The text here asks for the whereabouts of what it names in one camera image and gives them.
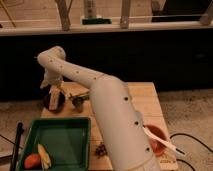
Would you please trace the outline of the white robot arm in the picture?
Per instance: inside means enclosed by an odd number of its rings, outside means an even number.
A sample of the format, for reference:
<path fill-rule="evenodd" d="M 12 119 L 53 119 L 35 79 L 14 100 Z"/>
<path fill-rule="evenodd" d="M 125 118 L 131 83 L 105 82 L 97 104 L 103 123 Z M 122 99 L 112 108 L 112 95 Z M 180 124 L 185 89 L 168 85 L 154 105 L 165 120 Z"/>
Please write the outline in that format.
<path fill-rule="evenodd" d="M 108 156 L 115 171 L 160 171 L 127 85 L 119 78 L 66 61 L 60 46 L 37 56 L 44 80 L 59 85 L 62 76 L 89 90 L 89 98 Z"/>

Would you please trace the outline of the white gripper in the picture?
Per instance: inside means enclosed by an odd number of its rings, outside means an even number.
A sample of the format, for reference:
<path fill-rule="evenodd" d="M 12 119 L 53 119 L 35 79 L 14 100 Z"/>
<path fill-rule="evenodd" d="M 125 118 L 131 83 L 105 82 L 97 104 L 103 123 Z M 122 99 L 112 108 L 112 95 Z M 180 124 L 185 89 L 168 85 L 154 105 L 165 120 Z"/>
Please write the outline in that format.
<path fill-rule="evenodd" d="M 62 93 L 65 93 L 63 87 L 63 77 L 62 76 L 53 76 L 53 75 L 44 75 L 44 79 L 41 82 L 40 88 L 43 89 L 48 85 L 54 86 L 55 88 L 59 89 Z"/>

